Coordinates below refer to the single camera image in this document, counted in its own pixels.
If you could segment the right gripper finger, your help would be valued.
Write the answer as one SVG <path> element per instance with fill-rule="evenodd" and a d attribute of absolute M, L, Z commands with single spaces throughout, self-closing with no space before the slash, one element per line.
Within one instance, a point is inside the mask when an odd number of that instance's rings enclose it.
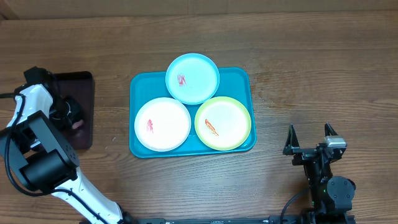
<path fill-rule="evenodd" d="M 294 155 L 297 150 L 300 149 L 299 141 L 295 133 L 294 125 L 290 124 L 289 131 L 287 135 L 287 140 L 285 142 L 284 149 L 282 151 L 283 155 Z"/>
<path fill-rule="evenodd" d="M 325 124 L 325 136 L 337 136 L 337 132 L 332 128 L 330 123 Z"/>

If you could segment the light blue plate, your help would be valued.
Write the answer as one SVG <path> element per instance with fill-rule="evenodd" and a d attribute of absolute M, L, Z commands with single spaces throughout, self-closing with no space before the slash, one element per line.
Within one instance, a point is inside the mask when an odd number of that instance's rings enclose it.
<path fill-rule="evenodd" d="M 220 72 L 207 56 L 184 54 L 167 68 L 165 84 L 176 100 L 186 105 L 198 105 L 214 96 L 220 84 Z"/>

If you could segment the white plate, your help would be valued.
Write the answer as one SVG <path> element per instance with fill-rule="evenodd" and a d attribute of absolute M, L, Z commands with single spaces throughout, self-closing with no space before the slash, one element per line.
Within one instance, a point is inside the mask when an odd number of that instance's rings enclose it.
<path fill-rule="evenodd" d="M 167 152 L 185 142 L 191 123 L 186 106 L 173 98 L 161 97 L 140 108 L 134 120 L 134 132 L 144 147 Z"/>

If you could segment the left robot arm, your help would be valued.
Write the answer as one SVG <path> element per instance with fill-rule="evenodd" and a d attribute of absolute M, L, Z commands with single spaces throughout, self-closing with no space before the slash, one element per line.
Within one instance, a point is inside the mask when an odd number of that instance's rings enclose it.
<path fill-rule="evenodd" d="M 90 72 L 52 73 L 32 67 L 26 83 L 1 98 L 16 108 L 1 130 L 1 157 L 11 184 L 24 195 L 53 195 L 87 223 L 134 223 L 83 174 L 77 150 L 93 142 L 95 83 Z"/>

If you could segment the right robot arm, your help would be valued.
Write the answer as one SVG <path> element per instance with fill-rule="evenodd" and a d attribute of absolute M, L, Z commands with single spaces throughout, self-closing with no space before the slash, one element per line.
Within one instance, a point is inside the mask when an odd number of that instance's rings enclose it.
<path fill-rule="evenodd" d="M 354 223 L 347 216 L 352 209 L 356 190 L 355 183 L 342 176 L 334 176 L 330 164 L 342 158 L 347 143 L 329 123 L 325 124 L 325 138 L 314 148 L 301 148 L 293 124 L 289 126 L 283 154 L 292 156 L 294 166 L 303 166 L 308 179 L 308 188 L 293 196 L 282 209 L 281 223 Z M 312 207 L 300 215 L 286 218 L 288 206 L 297 198 L 310 193 Z"/>

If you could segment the pink and green sponge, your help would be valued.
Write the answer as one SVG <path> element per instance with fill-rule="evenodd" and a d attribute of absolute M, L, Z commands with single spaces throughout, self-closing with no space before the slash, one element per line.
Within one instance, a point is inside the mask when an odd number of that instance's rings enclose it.
<path fill-rule="evenodd" d="M 72 124 L 72 129 L 79 129 L 81 126 L 84 125 L 84 121 L 81 119 L 75 123 Z"/>

